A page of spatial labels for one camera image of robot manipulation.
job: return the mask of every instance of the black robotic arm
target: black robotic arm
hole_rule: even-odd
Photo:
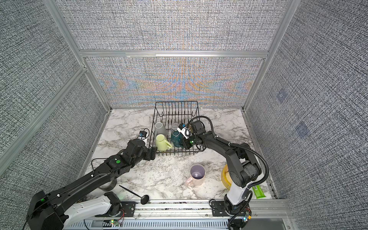
[[[206,131],[200,120],[193,121],[199,117],[209,120],[211,131]],[[251,193],[249,189],[266,180],[268,176],[267,163],[261,156],[251,150],[248,144],[230,143],[214,134],[212,122],[208,117],[194,117],[187,126],[181,124],[178,131],[185,136],[182,144],[186,149],[193,145],[202,145],[215,150],[226,158],[229,173],[233,180],[230,191],[224,198],[226,212],[233,215],[233,218],[229,221],[230,226],[230,222],[236,215],[247,207],[250,198],[245,201],[245,197]],[[140,139],[130,140],[126,149],[110,156],[96,169],[71,184],[48,194],[45,194],[44,191],[35,194],[29,205],[26,222],[28,222],[31,230],[62,230],[64,226],[90,216],[105,213],[110,216],[120,215],[120,200],[113,192],[107,192],[103,196],[83,203],[76,204],[76,202],[99,186],[129,172],[141,160],[154,160],[156,150],[156,147],[148,149],[145,142]],[[255,155],[265,165],[265,175],[257,182],[254,181],[262,170]]]
[[[141,160],[154,160],[156,150],[156,147],[148,149],[142,140],[130,140],[126,149],[110,156],[96,169],[71,184],[48,194],[44,191],[38,192],[32,197],[27,212],[29,227],[32,230],[63,229],[65,222],[71,224],[70,216],[66,213],[69,213],[67,210],[72,205],[99,186],[129,172]],[[109,206],[107,213],[110,216],[120,213],[120,200],[114,193],[105,193],[103,199],[107,202],[103,204]]]

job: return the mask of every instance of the white marble surface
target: white marble surface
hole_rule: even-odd
[[[126,148],[130,139],[135,138],[140,130],[151,130],[153,109],[113,110],[100,138],[92,158],[107,158]],[[246,142],[251,148],[253,143],[246,128],[240,109],[201,109],[200,115],[208,116],[220,137],[236,143]],[[202,120],[206,129],[209,123]],[[97,167],[104,160],[95,160]],[[197,187],[184,186],[193,164],[201,164],[206,169],[205,182]],[[139,195],[148,194],[150,199],[223,199],[228,192],[221,182],[221,172],[226,160],[219,153],[206,149],[190,156],[156,156],[153,161],[142,160],[130,172],[119,177],[118,185],[133,190]],[[261,184],[266,198],[270,199],[267,184]],[[134,195],[116,186],[113,191],[120,199],[137,199]],[[102,195],[96,189],[88,198]]]

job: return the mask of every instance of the yellow bowl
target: yellow bowl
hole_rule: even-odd
[[[221,173],[221,180],[222,183],[224,184],[224,186],[230,190],[231,184],[233,183],[233,181],[230,178],[230,175],[228,175],[228,177],[226,177],[226,173],[229,174],[229,168],[227,167],[227,165],[225,165],[224,169],[222,170]]]

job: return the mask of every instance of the aluminum frame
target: aluminum frame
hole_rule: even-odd
[[[290,0],[284,15],[282,17],[282,20],[279,24],[279,27],[277,28],[277,31],[275,33],[275,36],[271,42],[270,49],[269,49],[269,55],[262,63],[258,75],[256,76],[255,80],[253,81],[253,84],[248,92],[247,98],[245,99],[244,105],[243,105],[243,111],[247,111],[250,104],[252,103],[252,100],[257,93],[257,90],[267,72],[268,67],[270,66],[273,57],[275,56],[275,53],[280,45],[280,42],[282,38],[285,35],[286,29],[288,28],[291,19],[294,16],[294,13],[299,5],[301,0]]]
[[[283,218],[282,220],[286,230],[299,230],[295,218]]]
[[[253,218],[294,218],[286,199],[253,199],[249,203]],[[208,200],[150,200],[136,204],[134,216],[126,219],[228,219],[212,216]]]
[[[0,175],[2,175],[9,165],[16,159],[19,153],[23,150],[26,144],[31,140],[33,135],[44,124],[47,118],[52,114],[57,105],[64,99],[66,94],[86,72],[84,66],[80,66],[71,76],[52,99],[41,109],[41,111],[27,125],[23,132],[10,144],[10,146],[0,156]]]
[[[260,57],[266,58],[268,51],[225,51],[225,50],[80,50],[82,57]]]
[[[83,163],[83,166],[81,168],[81,171],[79,172],[79,175],[78,175],[77,179],[80,178],[80,177],[82,177],[82,176],[84,176],[84,173],[85,173],[88,165],[91,163],[93,152],[95,151],[95,149],[97,147],[97,144],[100,141],[101,135],[102,135],[102,133],[103,133],[105,127],[106,127],[106,124],[107,124],[107,121],[110,118],[110,115],[111,115],[111,111],[110,112],[107,112],[105,114],[105,118],[103,119],[103,123],[101,124],[100,130],[98,131],[97,136],[95,138],[95,141],[93,142],[92,147],[89,150],[89,153],[88,153],[88,155],[86,157],[86,160]]]
[[[56,4],[55,0],[43,0],[45,6],[49,10],[51,16],[53,17],[56,25],[60,29],[60,32],[64,36],[66,42],[68,43],[71,51],[73,52],[75,58],[77,59],[79,65],[86,66],[87,68],[87,78],[90,82],[92,88],[94,89],[95,93],[97,94],[97,97],[100,99],[102,105],[104,106],[105,110],[109,112],[111,110],[111,106],[109,103],[109,100],[107,99],[104,91],[102,90],[101,85],[98,83],[95,75],[93,74],[92,70],[89,68],[88,64],[85,62],[85,60],[82,58],[82,56],[79,53],[79,46],[77,42],[74,39],[74,36],[72,32],[70,31],[59,7]]]
[[[261,149],[261,146],[260,146],[260,144],[259,144],[259,142],[258,142],[258,140],[257,140],[257,136],[256,136],[256,134],[255,134],[255,132],[254,132],[254,129],[253,129],[253,126],[252,126],[252,124],[249,122],[249,118],[248,118],[248,116],[247,116],[247,114],[246,114],[246,112],[242,112],[242,114],[243,114],[243,119],[244,119],[244,122],[245,122],[245,125],[246,125],[246,127],[247,127],[247,129],[248,129],[248,133],[250,134],[250,136],[251,136],[251,139],[252,139],[252,142],[253,142],[253,145],[254,145],[254,150],[256,151],[256,152],[258,152],[263,158],[264,158],[264,154],[263,154],[263,152],[262,152],[262,149]],[[265,168],[264,168],[264,165],[263,164],[260,164],[261,165],[261,167],[262,167],[262,170],[264,171],[265,170]],[[268,178],[267,178],[267,184],[268,184],[268,189],[270,190],[270,193],[271,193],[271,196],[273,197],[273,198],[278,198],[278,197],[280,197],[279,196],[279,193],[277,192],[277,190],[276,190],[276,187],[275,187],[275,184],[274,184],[274,182],[273,182],[273,179],[272,179],[272,175],[271,175],[271,173],[268,175]]]
[[[111,109],[155,109],[155,107],[112,107]],[[200,109],[240,109],[241,107],[200,107]]]

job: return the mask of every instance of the green package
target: green package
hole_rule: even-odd
[[[261,189],[261,187],[259,185],[257,186],[253,186],[253,191],[254,191],[254,194],[255,194],[255,197],[258,199],[258,198],[263,198],[263,197],[266,197]]]

